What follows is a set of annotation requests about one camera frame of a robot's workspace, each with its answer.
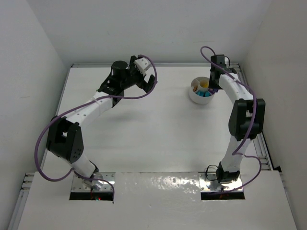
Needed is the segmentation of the purple lego plate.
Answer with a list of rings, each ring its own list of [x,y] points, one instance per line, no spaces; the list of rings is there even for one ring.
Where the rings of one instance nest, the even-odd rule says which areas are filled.
[[[215,94],[216,92],[218,92],[217,89],[209,89],[209,91],[210,91],[212,94]]]

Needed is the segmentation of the yellow long lego brick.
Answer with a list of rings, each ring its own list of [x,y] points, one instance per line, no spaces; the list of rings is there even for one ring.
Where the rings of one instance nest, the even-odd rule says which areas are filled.
[[[203,87],[203,88],[208,88],[209,83],[207,81],[200,81],[200,86]]]

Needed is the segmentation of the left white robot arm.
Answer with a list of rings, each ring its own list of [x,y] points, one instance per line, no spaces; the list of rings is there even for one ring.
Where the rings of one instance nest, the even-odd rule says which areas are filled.
[[[157,84],[157,74],[152,74],[148,80],[145,77],[149,68],[154,67],[154,63],[142,55],[131,56],[129,63],[115,61],[109,75],[89,101],[51,120],[47,150],[66,161],[78,177],[91,181],[98,168],[84,153],[82,131],[120,100],[128,99],[125,96],[126,89],[137,86],[145,95],[150,94]]]

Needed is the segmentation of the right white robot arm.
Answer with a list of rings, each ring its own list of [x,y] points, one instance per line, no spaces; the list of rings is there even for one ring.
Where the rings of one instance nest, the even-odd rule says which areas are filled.
[[[209,88],[224,90],[233,105],[228,121],[230,142],[216,170],[217,182],[230,183],[240,175],[247,146],[263,130],[266,104],[239,80],[234,69],[227,67],[224,55],[211,56]]]

